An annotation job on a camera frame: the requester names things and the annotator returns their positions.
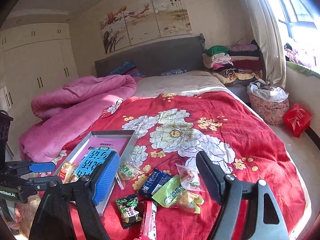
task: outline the red floral blanket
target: red floral blanket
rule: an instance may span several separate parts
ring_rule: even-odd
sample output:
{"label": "red floral blanket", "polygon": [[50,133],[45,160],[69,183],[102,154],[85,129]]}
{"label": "red floral blanket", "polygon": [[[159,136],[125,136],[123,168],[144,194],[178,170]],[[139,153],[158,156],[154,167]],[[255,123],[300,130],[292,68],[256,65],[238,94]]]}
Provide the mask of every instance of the red floral blanket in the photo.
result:
{"label": "red floral blanket", "polygon": [[[200,150],[206,151],[225,173],[234,174],[240,180],[266,180],[279,203],[289,232],[303,216],[306,205],[304,193],[283,141],[226,92],[207,92],[193,97],[161,94],[157,98],[129,98],[113,114],[104,111],[85,133],[67,143],[64,150],[70,152],[89,131],[122,129],[136,130],[140,139],[132,157],[145,174],[123,191],[118,186],[113,191],[102,217],[111,239],[134,239],[140,230],[139,226],[126,230],[121,228],[115,198],[136,192],[154,167],[177,174],[175,164],[194,163]],[[206,239],[220,206],[210,199],[208,193],[202,193],[202,196],[205,202],[200,214],[159,206],[157,239]],[[85,239],[72,207],[78,239]],[[243,202],[234,240],[240,239],[245,212],[246,202]]]}

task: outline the gray headboard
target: gray headboard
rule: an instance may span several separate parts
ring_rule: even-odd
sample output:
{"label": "gray headboard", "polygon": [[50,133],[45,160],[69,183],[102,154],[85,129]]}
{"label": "gray headboard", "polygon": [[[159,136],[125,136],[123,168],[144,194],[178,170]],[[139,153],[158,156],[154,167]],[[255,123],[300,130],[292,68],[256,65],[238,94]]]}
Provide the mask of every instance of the gray headboard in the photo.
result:
{"label": "gray headboard", "polygon": [[162,72],[184,68],[203,70],[201,54],[204,37],[180,38],[128,49],[95,62],[97,77],[105,77],[125,61],[133,61],[142,75],[157,76]]}

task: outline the dark blue snack package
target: dark blue snack package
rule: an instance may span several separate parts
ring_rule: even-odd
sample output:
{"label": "dark blue snack package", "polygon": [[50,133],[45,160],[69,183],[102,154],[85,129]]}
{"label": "dark blue snack package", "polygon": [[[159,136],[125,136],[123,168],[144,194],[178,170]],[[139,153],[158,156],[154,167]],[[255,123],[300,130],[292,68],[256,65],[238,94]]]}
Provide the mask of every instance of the dark blue snack package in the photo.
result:
{"label": "dark blue snack package", "polygon": [[139,189],[139,194],[143,197],[152,199],[152,196],[172,177],[173,176],[154,168],[149,179]]}

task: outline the door handle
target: door handle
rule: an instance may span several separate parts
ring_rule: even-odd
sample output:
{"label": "door handle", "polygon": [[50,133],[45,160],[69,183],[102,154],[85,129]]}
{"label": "door handle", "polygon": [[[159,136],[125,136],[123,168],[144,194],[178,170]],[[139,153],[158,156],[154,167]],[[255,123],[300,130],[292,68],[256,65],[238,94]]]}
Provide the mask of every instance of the door handle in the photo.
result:
{"label": "door handle", "polygon": [[9,92],[9,97],[10,97],[11,105],[13,105],[13,103],[12,103],[12,98],[11,98],[11,95],[10,95],[10,92]]}
{"label": "door handle", "polygon": [[8,98],[8,94],[5,94],[5,96],[7,97],[7,102],[9,104],[9,106],[10,106],[10,101],[9,101],[9,98]]}

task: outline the tray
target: tray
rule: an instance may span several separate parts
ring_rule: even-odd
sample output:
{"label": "tray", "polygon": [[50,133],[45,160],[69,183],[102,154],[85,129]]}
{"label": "tray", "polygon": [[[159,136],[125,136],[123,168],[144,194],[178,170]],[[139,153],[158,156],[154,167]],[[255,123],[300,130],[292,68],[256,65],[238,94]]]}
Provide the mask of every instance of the tray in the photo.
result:
{"label": "tray", "polygon": [[[123,152],[119,153],[120,166],[122,166],[128,160],[130,160],[130,153],[132,153],[132,150],[138,140],[138,137],[135,135],[134,130],[93,131],[93,132],[90,132],[86,137],[84,137],[82,139],[82,141],[76,146],[76,148],[74,148],[73,151],[68,155],[68,157],[65,159],[65,161],[72,163],[72,161],[74,161],[76,159],[76,156],[79,155],[79,153],[86,147],[86,145],[89,142],[89,139],[91,137],[106,138],[106,139],[128,138],[129,141],[127,142],[127,145],[125,146]],[[63,165],[63,163],[55,171],[55,173],[53,174],[54,176],[58,175],[62,165]],[[103,212],[107,206],[107,203],[109,201],[109,198],[111,196],[113,188],[115,187],[115,184],[116,184],[116,179],[113,180],[111,187],[110,187],[110,190],[107,193],[105,200],[101,201],[99,203],[99,205],[96,206],[96,209],[97,209],[100,217],[103,215]]]}

